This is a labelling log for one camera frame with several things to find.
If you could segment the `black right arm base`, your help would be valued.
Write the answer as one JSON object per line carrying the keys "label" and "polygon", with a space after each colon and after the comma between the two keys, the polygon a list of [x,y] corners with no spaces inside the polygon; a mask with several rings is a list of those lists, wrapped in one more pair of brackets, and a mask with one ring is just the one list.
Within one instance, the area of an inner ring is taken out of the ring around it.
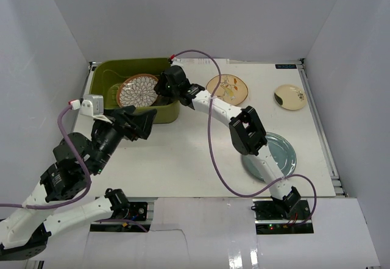
{"label": "black right arm base", "polygon": [[311,220],[301,224],[311,213],[307,200],[301,200],[290,216],[280,213],[272,200],[254,201],[251,210],[255,215],[257,235],[313,234]]}

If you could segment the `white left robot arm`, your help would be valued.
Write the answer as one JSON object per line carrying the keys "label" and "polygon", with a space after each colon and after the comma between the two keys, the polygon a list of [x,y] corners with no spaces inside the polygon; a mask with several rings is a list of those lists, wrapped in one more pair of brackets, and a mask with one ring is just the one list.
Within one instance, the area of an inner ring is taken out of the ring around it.
{"label": "white left robot arm", "polygon": [[1,260],[30,259],[46,249],[49,238],[95,221],[144,221],[147,204],[130,202],[121,189],[108,188],[104,196],[63,213],[56,209],[89,192],[91,177],[102,172],[121,140],[147,139],[156,114],[156,109],[135,113],[128,106],[109,111],[107,119],[94,119],[90,138],[62,131],[53,150],[55,163],[25,202],[13,205],[15,211],[1,220]]}

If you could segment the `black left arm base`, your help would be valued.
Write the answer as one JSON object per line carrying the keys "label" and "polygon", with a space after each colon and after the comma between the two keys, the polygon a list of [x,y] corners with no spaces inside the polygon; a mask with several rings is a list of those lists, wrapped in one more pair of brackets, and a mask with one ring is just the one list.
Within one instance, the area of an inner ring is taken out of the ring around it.
{"label": "black left arm base", "polygon": [[90,225],[90,232],[147,233],[150,229],[147,202],[130,202],[127,207],[113,212],[105,221]]}

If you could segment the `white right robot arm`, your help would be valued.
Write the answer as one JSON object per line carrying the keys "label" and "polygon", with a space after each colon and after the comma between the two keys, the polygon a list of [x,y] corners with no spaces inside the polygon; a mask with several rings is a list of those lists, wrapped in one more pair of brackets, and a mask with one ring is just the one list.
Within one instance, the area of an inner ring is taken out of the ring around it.
{"label": "white right robot arm", "polygon": [[267,184],[276,214],[284,220],[296,214],[300,194],[272,157],[265,128],[253,107],[242,109],[212,97],[203,86],[190,83],[178,65],[161,73],[154,90],[178,100],[183,106],[208,114],[208,140],[211,140],[212,118],[228,127],[233,147],[252,163]]}

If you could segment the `brown rimmed petal pattern bowl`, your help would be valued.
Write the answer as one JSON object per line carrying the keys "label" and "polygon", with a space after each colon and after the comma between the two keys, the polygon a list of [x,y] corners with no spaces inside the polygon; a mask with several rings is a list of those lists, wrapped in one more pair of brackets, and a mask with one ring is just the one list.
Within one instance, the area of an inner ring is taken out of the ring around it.
{"label": "brown rimmed petal pattern bowl", "polygon": [[137,74],[125,80],[118,88],[116,102],[120,107],[149,107],[157,100],[154,87],[158,78],[151,74]]}

